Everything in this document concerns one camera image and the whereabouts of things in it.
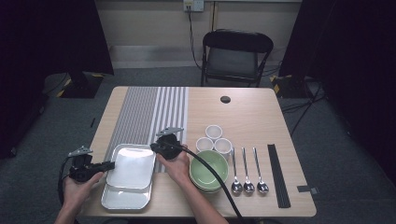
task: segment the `person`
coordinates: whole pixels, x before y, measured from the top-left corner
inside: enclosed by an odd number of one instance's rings
[[[166,168],[169,176],[179,185],[186,198],[197,223],[221,224],[228,221],[216,210],[203,194],[192,184],[189,177],[190,158],[185,151],[167,161],[162,155],[157,154],[157,160]],[[74,223],[83,203],[90,196],[93,185],[102,178],[104,173],[97,173],[89,181],[80,184],[72,178],[64,180],[64,205],[62,206],[55,224]]]

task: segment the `green bowl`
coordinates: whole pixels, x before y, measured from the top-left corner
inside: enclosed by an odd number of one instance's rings
[[[217,151],[207,150],[197,154],[206,161],[225,182],[228,177],[228,163]],[[197,159],[193,158],[190,163],[190,179],[192,183],[203,191],[218,190],[221,185],[215,176]]]

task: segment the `wall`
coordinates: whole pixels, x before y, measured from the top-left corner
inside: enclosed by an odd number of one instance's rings
[[[195,58],[201,61],[207,32],[228,28],[271,37],[275,47],[267,64],[278,64],[289,43],[298,1],[205,2],[204,12],[191,13]],[[189,16],[181,0],[98,0],[96,5],[114,68],[194,65]]]

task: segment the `person's left hand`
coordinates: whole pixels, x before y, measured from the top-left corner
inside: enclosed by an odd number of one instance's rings
[[[103,172],[99,172],[85,183],[78,183],[68,176],[64,180],[64,206],[77,214],[82,204],[90,196],[92,186],[97,183],[103,175]]]

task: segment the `cup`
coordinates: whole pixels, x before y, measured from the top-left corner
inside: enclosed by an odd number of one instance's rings
[[[221,154],[225,160],[228,160],[231,150],[233,150],[233,144],[227,138],[219,138],[215,142],[215,150]]]
[[[196,143],[197,152],[212,150],[213,146],[214,146],[214,144],[213,144],[212,139],[210,139],[208,137],[202,137],[202,138],[198,139],[197,143]]]
[[[222,136],[222,129],[219,125],[209,125],[205,130],[206,136],[215,142]]]

